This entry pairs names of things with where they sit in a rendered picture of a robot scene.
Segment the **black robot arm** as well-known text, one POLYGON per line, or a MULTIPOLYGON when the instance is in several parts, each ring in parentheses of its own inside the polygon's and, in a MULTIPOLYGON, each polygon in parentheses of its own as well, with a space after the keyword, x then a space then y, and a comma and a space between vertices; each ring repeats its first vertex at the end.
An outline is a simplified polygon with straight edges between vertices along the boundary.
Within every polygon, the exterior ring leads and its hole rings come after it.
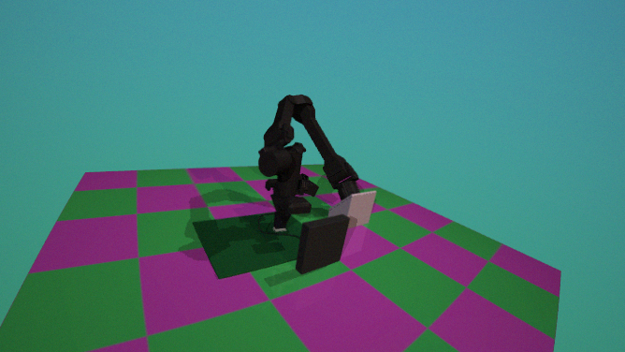
MULTIPOLYGON (((356 171, 345 158, 336 154, 315 119, 312 100, 305 95, 287 95, 279 102, 274 122, 264 134, 265 147, 258 151, 260 154, 258 166, 261 173, 271 177, 284 172, 300 172, 302 155, 306 152, 303 144, 295 142, 291 146, 284 147, 294 138, 294 128, 290 125, 291 117, 301 123, 309 133, 324 159, 323 171, 333 189, 339 190, 341 200, 359 194, 356 171), (340 181, 342 182, 339 183, 340 181)), ((302 180, 298 181, 298 194, 303 196, 305 193, 314 197, 319 186, 311 182, 306 174, 300 175, 302 180)))

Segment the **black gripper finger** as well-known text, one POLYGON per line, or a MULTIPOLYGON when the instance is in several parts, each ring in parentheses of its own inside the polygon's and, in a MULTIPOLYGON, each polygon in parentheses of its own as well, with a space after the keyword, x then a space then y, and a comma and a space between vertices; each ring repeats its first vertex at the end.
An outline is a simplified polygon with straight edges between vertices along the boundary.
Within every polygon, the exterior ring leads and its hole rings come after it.
POLYGON ((278 211, 277 203, 283 203, 284 199, 283 198, 276 198, 273 195, 270 195, 270 198, 272 200, 272 203, 273 203, 273 206, 274 206, 276 212, 278 213, 279 211, 278 211))
POLYGON ((287 214, 283 210, 283 204, 282 203, 277 203, 277 206, 278 206, 278 211, 279 211, 280 218, 281 218, 281 220, 283 222, 283 225, 285 225, 291 215, 287 214))

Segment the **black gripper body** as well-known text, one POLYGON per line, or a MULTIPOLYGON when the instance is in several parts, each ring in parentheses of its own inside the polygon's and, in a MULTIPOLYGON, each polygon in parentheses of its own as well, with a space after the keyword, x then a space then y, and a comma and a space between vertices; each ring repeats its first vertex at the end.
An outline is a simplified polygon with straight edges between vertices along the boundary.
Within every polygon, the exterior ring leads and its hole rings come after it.
POLYGON ((312 205, 304 197, 295 197, 298 195, 298 181, 302 180, 300 172, 284 172, 277 174, 277 179, 268 179, 266 181, 266 189, 273 190, 273 196, 283 198, 283 210, 287 214, 304 214, 310 213, 312 205))

